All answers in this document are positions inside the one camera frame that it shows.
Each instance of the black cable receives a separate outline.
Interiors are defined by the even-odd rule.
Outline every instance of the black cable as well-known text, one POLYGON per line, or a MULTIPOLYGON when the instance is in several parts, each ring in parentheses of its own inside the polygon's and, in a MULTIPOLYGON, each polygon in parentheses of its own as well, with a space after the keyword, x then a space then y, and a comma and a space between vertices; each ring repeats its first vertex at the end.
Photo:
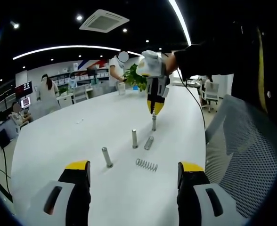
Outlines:
POLYGON ((194 100, 195 100, 196 103, 198 104, 198 107, 200 108, 201 115, 203 116, 203 120, 204 120, 204 112, 203 112, 203 110, 202 110, 202 108, 201 108, 199 102, 196 100, 195 96, 191 93, 191 91, 187 88, 187 86, 186 86, 185 83, 183 82, 183 80, 182 80, 182 78, 181 78, 181 76, 180 76, 180 73, 179 73, 178 69, 177 69, 177 73, 178 73, 178 75, 179 75, 179 78, 180 78, 180 80, 181 80, 181 83, 184 85, 184 87, 186 87, 187 91, 189 91, 189 93, 192 95, 192 97, 194 98, 194 100))
MULTIPOLYGON (((2 173, 4 173, 4 174, 6 174, 2 169, 0 169, 0 172, 2 172, 2 173)), ((10 178, 11 179, 11 177, 10 176, 8 176, 8 175, 6 175, 8 178, 10 178)))
POLYGON ((6 182, 7 182, 7 189, 8 189, 8 193, 10 194, 10 195, 12 195, 11 194, 11 192, 10 192, 10 190, 9 190, 9 188, 8 188, 8 171, 7 171, 7 158, 6 158, 6 153, 5 153, 5 150, 3 150, 3 148, 1 148, 2 149, 2 151, 3 151, 3 156, 4 156, 4 158, 5 158, 5 170, 6 170, 6 182))

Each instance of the metal rod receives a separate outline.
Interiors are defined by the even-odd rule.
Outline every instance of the metal rod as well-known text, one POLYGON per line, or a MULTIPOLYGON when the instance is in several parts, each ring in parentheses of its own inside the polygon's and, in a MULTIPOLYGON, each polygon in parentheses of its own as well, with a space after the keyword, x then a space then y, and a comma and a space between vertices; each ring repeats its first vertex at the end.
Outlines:
POLYGON ((155 115, 155 111, 153 111, 153 114, 152 114, 152 131, 156 131, 156 115, 155 115))
POLYGON ((107 147, 102 147, 102 152, 106 161, 106 165, 107 168, 111 168, 114 166, 114 164, 111 162, 108 151, 107 151, 107 147))
POLYGON ((137 140, 137 130, 132 130, 132 147, 137 148, 138 147, 138 140, 137 140))

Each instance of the potted plant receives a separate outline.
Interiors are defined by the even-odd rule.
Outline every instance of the potted plant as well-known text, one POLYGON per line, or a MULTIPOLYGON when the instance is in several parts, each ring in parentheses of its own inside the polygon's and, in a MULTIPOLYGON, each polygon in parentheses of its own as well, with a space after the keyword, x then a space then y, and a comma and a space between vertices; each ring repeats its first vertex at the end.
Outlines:
POLYGON ((66 96, 67 95, 68 87, 60 87, 59 88, 59 95, 60 96, 66 96))
POLYGON ((147 87, 147 79, 143 76, 140 76, 136 73, 138 65, 133 64, 124 74, 124 78, 126 80, 126 84, 129 84, 131 86, 137 85, 139 90, 142 92, 143 90, 146 90, 147 87))

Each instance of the metal spring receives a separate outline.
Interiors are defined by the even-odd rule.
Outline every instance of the metal spring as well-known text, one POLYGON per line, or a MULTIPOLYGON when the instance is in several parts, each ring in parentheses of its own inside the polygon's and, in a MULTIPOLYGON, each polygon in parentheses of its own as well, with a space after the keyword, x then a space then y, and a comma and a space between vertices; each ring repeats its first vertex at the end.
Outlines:
POLYGON ((135 161, 135 164, 137 166, 143 167, 147 170, 151 170, 151 171, 154 171, 154 172, 156 172, 156 170, 157 170, 157 164, 154 164, 154 163, 142 160, 142 159, 137 159, 135 161))
POLYGON ((147 140, 147 142, 146 142, 146 144, 145 144, 145 146, 144 146, 144 148, 145 148, 147 151, 150 150, 153 141, 154 141, 154 137, 153 137, 153 136, 151 136, 151 137, 148 138, 148 140, 147 140))

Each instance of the ceiling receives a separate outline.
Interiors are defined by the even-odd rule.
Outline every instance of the ceiling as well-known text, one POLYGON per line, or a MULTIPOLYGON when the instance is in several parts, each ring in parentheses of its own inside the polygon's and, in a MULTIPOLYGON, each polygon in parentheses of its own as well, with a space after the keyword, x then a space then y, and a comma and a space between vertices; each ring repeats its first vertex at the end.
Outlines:
MULTIPOLYGON (((116 52, 91 48, 65 48, 43 51, 16 60, 20 54, 54 46, 95 45, 141 53, 146 49, 163 52, 187 46, 179 20, 168 0, 73 0, 0 2, 0 78, 13 79, 17 72, 53 63, 111 58, 116 52), (96 10, 104 9, 130 19, 110 31, 100 33, 79 30, 96 10), (83 17, 82 23, 76 20, 83 17), (19 23, 14 29, 10 22, 19 23)), ((176 0, 185 19, 192 43, 199 43, 222 30, 227 13, 222 1, 176 0)))

